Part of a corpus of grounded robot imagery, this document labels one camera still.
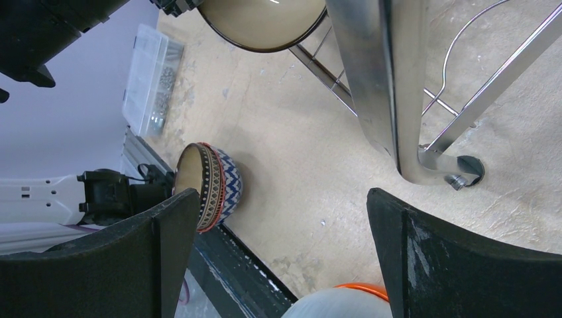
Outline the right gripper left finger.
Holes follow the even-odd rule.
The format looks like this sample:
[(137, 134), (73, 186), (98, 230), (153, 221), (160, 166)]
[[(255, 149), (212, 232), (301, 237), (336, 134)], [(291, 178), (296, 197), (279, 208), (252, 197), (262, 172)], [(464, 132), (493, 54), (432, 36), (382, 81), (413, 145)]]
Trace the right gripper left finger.
[(46, 252), (1, 257), (2, 317), (173, 317), (196, 233), (199, 194)]

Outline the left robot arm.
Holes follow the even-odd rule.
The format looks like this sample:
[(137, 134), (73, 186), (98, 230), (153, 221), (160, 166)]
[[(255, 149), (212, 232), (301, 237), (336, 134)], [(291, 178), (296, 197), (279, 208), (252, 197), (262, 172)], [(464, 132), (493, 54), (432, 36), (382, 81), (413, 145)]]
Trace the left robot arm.
[[(107, 21), (122, 1), (2, 1), (1, 73), (53, 88), (47, 63)], [(140, 26), (124, 98), (125, 117), (145, 136), (163, 126), (184, 45)], [(110, 169), (43, 179), (1, 180), (1, 222), (110, 225), (172, 195), (172, 172), (139, 164), (137, 178)]]

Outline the brown glazed bowl stack top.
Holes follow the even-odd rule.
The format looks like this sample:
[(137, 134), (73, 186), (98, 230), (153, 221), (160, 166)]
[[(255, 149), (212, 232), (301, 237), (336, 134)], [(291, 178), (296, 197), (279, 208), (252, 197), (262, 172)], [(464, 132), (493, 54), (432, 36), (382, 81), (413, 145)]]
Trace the brown glazed bowl stack top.
[(300, 43), (327, 16), (323, 0), (215, 0), (203, 1), (197, 9), (224, 40), (258, 53)]

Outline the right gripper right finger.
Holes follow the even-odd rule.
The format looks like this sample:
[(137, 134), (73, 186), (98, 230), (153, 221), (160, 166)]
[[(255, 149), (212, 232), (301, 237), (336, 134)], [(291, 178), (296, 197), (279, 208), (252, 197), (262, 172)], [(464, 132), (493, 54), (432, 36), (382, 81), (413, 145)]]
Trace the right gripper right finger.
[(366, 208), (394, 317), (560, 317), (561, 256), (478, 235), (380, 188)]

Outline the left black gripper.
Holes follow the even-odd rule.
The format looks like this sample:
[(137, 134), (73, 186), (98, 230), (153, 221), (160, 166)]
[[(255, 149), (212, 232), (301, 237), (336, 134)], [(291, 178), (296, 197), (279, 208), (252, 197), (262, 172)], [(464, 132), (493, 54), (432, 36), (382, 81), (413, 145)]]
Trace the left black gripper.
[(203, 2), (204, 0), (151, 0), (151, 3), (158, 9), (173, 17), (179, 17), (187, 11), (192, 11)]

